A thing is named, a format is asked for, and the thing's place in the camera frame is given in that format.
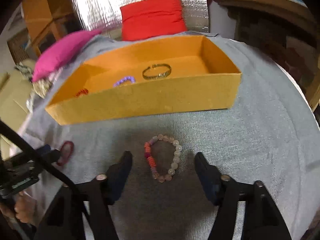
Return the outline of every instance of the open box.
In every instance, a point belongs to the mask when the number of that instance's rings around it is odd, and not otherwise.
[[[171,66],[168,77],[143,78],[144,69],[161,63]],[[125,76],[133,76],[136,83],[113,87]],[[54,95],[46,111],[60,125],[65,125],[224,109],[232,107],[240,80],[240,70],[205,36],[156,39],[115,49],[84,62]],[[89,93],[76,97],[81,89]]]

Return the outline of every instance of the orange bead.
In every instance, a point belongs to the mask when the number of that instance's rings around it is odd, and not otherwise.
[[[149,163],[151,168],[156,167],[156,161],[154,160],[153,157],[149,157],[148,158],[148,163]]]

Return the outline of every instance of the purple bracelet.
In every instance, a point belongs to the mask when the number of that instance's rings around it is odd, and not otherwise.
[[[119,85],[121,85],[122,83],[126,82],[127,80],[130,80],[131,83],[135,83],[136,80],[134,79],[134,77],[132,76],[127,76],[127,77],[124,77],[123,79],[119,80],[117,83],[115,83],[113,86],[114,87],[117,87]]]

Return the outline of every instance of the pink pillow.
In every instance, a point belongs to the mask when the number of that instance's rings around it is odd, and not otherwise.
[[[98,29],[78,31],[58,40],[39,57],[33,71],[32,82],[49,76],[50,73],[68,63],[89,40],[101,32],[102,30]]]

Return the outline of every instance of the person's hand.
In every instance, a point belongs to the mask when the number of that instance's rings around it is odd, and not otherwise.
[[[19,196],[16,199],[14,210],[16,212],[16,218],[22,223],[34,223],[34,213],[36,208],[36,200],[30,197],[24,192],[19,192]]]
[[[19,192],[19,195],[16,199],[16,204],[14,206],[14,212],[12,212],[6,205],[0,203],[0,211],[2,214],[9,218],[16,217],[22,223],[34,223],[34,213],[36,208],[36,200],[31,198],[29,195],[26,195],[22,192]]]

